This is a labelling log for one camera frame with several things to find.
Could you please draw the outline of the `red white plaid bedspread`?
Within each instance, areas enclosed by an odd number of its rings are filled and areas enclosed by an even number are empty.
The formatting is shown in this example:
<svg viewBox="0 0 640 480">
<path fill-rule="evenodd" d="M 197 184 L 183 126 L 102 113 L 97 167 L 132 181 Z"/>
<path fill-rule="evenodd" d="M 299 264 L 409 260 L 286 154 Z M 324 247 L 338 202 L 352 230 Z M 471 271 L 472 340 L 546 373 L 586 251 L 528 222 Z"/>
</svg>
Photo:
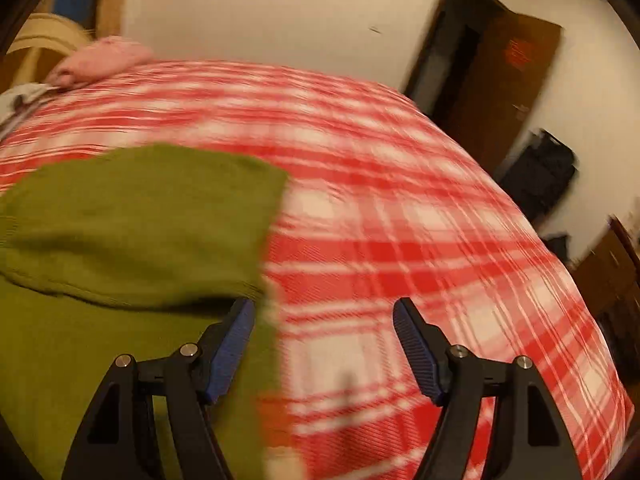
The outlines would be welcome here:
<svg viewBox="0 0 640 480">
<path fill-rule="evenodd" d="M 1 145 L 1 197 L 39 168 L 171 144 L 252 156 L 288 176 L 265 298 L 220 440 L 259 478 L 257 400 L 274 393 L 309 479 L 407 479 L 437 419 L 393 303 L 478 356 L 530 356 L 582 475 L 620 460 L 634 414 L 565 266 L 460 146 L 382 84 L 222 61 L 146 64 L 65 92 Z"/>
</svg>

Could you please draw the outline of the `pink pillow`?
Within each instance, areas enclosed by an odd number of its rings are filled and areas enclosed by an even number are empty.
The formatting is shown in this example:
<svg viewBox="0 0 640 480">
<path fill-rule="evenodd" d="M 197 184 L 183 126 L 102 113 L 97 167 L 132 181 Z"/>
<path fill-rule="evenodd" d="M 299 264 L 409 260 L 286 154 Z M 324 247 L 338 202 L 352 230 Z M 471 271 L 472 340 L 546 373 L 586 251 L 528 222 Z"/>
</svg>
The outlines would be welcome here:
<svg viewBox="0 0 640 480">
<path fill-rule="evenodd" d="M 108 36 L 75 51 L 50 71 L 46 83 L 60 89 L 92 84 L 139 65 L 151 63 L 154 52 L 140 42 Z"/>
</svg>

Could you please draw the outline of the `black bag by wall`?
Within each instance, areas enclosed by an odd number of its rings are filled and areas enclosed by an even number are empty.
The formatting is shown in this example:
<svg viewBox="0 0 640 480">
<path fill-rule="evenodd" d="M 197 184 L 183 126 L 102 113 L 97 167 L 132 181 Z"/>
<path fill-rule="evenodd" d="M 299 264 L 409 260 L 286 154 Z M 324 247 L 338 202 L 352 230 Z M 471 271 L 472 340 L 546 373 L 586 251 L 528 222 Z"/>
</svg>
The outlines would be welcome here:
<svg viewBox="0 0 640 480">
<path fill-rule="evenodd" d="M 529 142 L 498 181 L 531 224 L 546 218 L 577 174 L 574 151 L 547 130 Z"/>
</svg>

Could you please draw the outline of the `green striped knit sweater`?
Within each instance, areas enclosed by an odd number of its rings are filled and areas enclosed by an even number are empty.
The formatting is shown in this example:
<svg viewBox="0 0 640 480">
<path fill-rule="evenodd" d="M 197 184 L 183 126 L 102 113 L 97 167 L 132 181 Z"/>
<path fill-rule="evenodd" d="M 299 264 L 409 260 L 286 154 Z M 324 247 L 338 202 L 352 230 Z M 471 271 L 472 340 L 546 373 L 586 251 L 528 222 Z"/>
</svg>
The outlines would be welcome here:
<svg viewBox="0 0 640 480">
<path fill-rule="evenodd" d="M 30 474 L 62 476 L 116 356 L 168 356 L 236 298 L 262 303 L 287 180 L 252 156 L 151 144 L 2 194 L 1 414 Z"/>
</svg>

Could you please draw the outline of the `white grey patterned pillow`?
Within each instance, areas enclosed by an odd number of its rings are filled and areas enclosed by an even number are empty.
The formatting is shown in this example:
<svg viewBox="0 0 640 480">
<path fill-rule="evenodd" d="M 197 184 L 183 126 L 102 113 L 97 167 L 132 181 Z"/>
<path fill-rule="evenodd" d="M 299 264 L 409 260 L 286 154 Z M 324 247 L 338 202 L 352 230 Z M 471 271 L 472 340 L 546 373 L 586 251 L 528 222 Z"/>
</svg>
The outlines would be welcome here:
<svg viewBox="0 0 640 480">
<path fill-rule="evenodd" d="M 58 88 L 50 84 L 29 82 L 9 88 L 1 95 L 1 139 L 13 130 L 38 108 L 58 94 Z"/>
</svg>

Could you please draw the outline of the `brown wooden dresser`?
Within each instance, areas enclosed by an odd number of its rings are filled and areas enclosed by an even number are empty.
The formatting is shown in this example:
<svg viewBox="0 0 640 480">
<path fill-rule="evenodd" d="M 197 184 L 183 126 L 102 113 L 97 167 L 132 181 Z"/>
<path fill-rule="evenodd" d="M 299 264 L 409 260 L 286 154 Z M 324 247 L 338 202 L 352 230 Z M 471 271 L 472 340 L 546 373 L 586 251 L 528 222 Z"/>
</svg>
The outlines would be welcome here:
<svg viewBox="0 0 640 480">
<path fill-rule="evenodd" d="M 570 272 L 582 300 L 619 360 L 639 359 L 639 257 L 622 222 L 608 226 Z"/>
</svg>

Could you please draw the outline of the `beige round headboard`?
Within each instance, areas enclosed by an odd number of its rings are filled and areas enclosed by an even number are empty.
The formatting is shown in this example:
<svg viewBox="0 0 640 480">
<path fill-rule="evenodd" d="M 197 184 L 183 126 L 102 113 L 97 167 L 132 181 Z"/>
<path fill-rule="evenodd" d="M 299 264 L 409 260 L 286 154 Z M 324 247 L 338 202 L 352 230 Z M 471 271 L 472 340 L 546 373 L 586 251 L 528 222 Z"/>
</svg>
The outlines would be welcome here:
<svg viewBox="0 0 640 480">
<path fill-rule="evenodd" d="M 1 91 L 45 81 L 63 58 L 91 41 L 85 29 L 64 16 L 33 13 L 2 58 Z"/>
</svg>

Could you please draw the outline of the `brown wooden door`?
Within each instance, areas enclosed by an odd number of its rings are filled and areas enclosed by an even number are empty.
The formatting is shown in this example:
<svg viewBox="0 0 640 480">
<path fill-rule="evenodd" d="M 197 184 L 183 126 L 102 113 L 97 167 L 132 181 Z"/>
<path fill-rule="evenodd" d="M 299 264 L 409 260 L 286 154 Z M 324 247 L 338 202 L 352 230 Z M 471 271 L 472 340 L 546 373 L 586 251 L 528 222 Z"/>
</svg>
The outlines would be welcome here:
<svg viewBox="0 0 640 480">
<path fill-rule="evenodd" d="M 405 95 L 493 174 L 532 111 L 561 38 L 560 25 L 499 0 L 439 0 Z"/>
</svg>

